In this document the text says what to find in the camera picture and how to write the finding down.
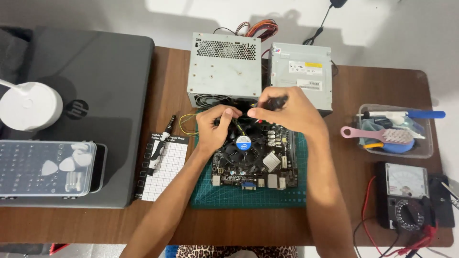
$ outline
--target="blue handle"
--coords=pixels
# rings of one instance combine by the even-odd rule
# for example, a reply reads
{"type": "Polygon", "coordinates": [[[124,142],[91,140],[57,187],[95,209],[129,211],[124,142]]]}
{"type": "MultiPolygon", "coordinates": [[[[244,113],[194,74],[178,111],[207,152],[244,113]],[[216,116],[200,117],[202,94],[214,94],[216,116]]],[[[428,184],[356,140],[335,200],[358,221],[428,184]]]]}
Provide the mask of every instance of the blue handle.
{"type": "Polygon", "coordinates": [[[409,118],[445,118],[444,111],[408,111],[409,118]]]}

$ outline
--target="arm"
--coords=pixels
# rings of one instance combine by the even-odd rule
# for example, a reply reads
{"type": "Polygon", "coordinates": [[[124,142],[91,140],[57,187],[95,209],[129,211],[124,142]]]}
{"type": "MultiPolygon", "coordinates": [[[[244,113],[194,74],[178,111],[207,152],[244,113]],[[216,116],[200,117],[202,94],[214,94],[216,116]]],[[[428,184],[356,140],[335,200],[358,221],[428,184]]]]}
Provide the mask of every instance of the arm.
{"type": "Polygon", "coordinates": [[[356,257],[351,222],[338,185],[325,121],[299,87],[267,87],[258,101],[263,106],[269,97],[284,95],[289,98],[282,110],[257,107],[247,114],[304,134],[309,155],[306,210],[317,253],[322,258],[356,257]]]}
{"type": "Polygon", "coordinates": [[[202,169],[214,151],[223,145],[231,119],[241,114],[236,108],[219,105],[196,116],[200,134],[196,149],[153,203],[120,258],[159,256],[179,225],[202,169]],[[219,117],[220,125],[216,127],[213,121],[219,117]]]}

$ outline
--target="green cutting mat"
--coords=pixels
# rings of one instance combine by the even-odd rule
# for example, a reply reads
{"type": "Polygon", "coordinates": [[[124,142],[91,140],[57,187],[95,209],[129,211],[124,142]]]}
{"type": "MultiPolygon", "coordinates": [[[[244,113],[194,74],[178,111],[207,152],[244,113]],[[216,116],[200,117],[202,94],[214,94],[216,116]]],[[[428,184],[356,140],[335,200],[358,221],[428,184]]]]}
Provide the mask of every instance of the green cutting mat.
{"type": "Polygon", "coordinates": [[[242,190],[236,186],[212,186],[211,164],[209,160],[198,179],[193,194],[191,207],[195,209],[231,209],[231,208],[291,208],[306,205],[306,171],[308,147],[303,134],[295,133],[298,165],[298,187],[277,190],[257,187],[256,190],[242,190]]]}

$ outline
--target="pink brush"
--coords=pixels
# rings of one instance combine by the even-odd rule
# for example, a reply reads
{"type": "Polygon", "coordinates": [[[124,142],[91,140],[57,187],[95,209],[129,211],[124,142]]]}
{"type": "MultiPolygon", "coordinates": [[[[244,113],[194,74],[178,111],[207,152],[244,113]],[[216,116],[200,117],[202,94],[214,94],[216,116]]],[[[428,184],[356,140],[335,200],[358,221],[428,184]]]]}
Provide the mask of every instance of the pink brush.
{"type": "Polygon", "coordinates": [[[349,126],[341,127],[341,135],[344,138],[355,138],[355,137],[366,137],[378,139],[385,143],[397,143],[397,144],[408,144],[413,140],[413,136],[407,130],[397,129],[383,129],[380,131],[365,131],[355,129],[349,126]],[[350,134],[344,133],[345,130],[349,130],[350,134]]]}

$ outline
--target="wooden desk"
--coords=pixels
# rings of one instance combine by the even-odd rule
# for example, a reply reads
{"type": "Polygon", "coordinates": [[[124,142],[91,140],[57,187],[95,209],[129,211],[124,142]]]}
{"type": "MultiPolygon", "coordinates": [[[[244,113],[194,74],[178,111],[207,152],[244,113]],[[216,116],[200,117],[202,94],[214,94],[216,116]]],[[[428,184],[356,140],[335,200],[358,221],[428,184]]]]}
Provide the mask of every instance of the wooden desk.
{"type": "MultiPolygon", "coordinates": [[[[141,150],[146,147],[149,131],[160,132],[172,114],[191,111],[186,94],[189,57],[190,52],[186,50],[156,47],[140,137],[141,150]]],[[[442,171],[433,123],[435,152],[429,159],[375,155],[358,149],[354,141],[342,138],[339,129],[352,121],[364,103],[431,109],[427,77],[415,70],[339,66],[339,74],[333,79],[333,114],[325,120],[353,228],[360,222],[365,188],[373,174],[374,162],[387,160],[426,167],[430,173],[442,171]]],[[[183,135],[178,126],[173,133],[183,135]]],[[[0,242],[127,243],[150,206],[151,202],[136,200],[126,209],[0,208],[0,242]]],[[[367,216],[374,215],[372,194],[367,216]]],[[[395,233],[382,229],[375,221],[369,221],[368,226],[379,246],[389,246],[394,241],[395,233]]],[[[452,243],[452,230],[440,229],[432,245],[449,247],[452,243]]],[[[171,244],[308,246],[313,242],[306,209],[188,208],[171,244]]],[[[371,246],[363,230],[357,235],[357,244],[371,246]]]]}

